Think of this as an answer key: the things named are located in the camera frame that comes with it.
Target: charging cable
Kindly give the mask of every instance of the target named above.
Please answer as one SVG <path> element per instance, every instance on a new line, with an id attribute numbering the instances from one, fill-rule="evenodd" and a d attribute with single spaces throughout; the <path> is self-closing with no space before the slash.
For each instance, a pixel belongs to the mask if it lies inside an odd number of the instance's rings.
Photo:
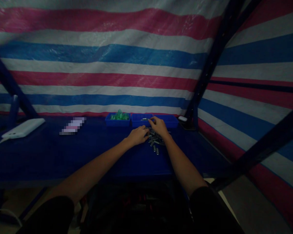
<path id="1" fill-rule="evenodd" d="M 0 209 L 0 211 L 7 211 L 9 212 L 11 215 L 14 216 L 14 218 L 17 220 L 17 222 L 19 223 L 19 226 L 22 227 L 22 222 L 20 221 L 20 219 L 16 216 L 16 214 L 14 214 L 12 211 L 8 210 L 8 209 Z"/>
<path id="2" fill-rule="evenodd" d="M 6 141 L 6 140 L 9 140 L 9 138 L 8 138 L 8 137 L 3 138 L 3 139 L 0 141 L 0 144 L 1 144 L 2 142 Z"/>

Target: blue plastic bin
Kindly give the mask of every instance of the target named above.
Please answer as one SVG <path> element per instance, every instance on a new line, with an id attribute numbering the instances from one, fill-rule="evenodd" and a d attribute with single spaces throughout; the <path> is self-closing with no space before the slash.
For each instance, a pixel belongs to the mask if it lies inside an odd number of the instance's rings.
<path id="1" fill-rule="evenodd" d="M 176 128 L 178 127 L 179 121 L 173 115 L 155 115 L 156 117 L 164 120 L 167 128 Z"/>
<path id="2" fill-rule="evenodd" d="M 129 127 L 130 126 L 130 120 L 131 120 L 131 114 L 129 114 L 129 120 L 111 120 L 111 115 L 115 115 L 116 113 L 109 113 L 107 117 L 105 118 L 105 123 L 107 126 L 111 127 Z"/>
<path id="3" fill-rule="evenodd" d="M 145 125 L 146 127 L 150 127 L 151 125 L 149 121 L 144 121 L 141 119 L 143 118 L 150 119 L 151 117 L 153 117 L 152 114 L 132 114 L 131 116 L 132 126 L 135 128 L 140 127 L 142 125 Z"/>

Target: striped tarp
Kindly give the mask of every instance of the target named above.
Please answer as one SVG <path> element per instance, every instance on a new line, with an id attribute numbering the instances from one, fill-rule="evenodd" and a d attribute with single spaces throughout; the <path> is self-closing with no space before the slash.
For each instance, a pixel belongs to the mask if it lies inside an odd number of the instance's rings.
<path id="1" fill-rule="evenodd" d="M 1 1 L 0 57 L 39 114 L 180 115 L 227 3 Z"/>
<path id="2" fill-rule="evenodd" d="M 263 0 L 227 44 L 212 80 L 293 87 L 293 0 Z M 209 84 L 201 131 L 232 160 L 293 109 L 293 93 Z M 293 141 L 250 171 L 293 229 Z"/>

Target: forearm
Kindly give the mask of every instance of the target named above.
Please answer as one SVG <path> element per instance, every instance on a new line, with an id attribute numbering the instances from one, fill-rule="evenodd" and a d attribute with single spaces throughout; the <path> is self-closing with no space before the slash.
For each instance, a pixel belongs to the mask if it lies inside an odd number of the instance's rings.
<path id="1" fill-rule="evenodd" d="M 66 178 L 52 191 L 49 199 L 56 196 L 68 196 L 74 204 L 77 204 L 131 147 L 132 145 L 125 138 L 118 145 L 96 157 Z"/>
<path id="2" fill-rule="evenodd" d="M 203 177 L 188 157 L 177 146 L 173 138 L 167 134 L 163 137 L 163 140 L 167 147 L 175 174 L 188 196 L 190 197 L 197 188 L 207 186 Z"/>

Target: white power bank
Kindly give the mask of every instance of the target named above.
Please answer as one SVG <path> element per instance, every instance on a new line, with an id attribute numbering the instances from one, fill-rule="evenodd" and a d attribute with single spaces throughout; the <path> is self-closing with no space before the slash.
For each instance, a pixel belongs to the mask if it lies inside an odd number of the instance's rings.
<path id="1" fill-rule="evenodd" d="M 34 131 L 37 127 L 45 122 L 45 119 L 30 119 L 21 123 L 17 127 L 13 128 L 12 130 L 6 132 L 2 135 L 2 138 L 21 138 L 25 137 Z"/>

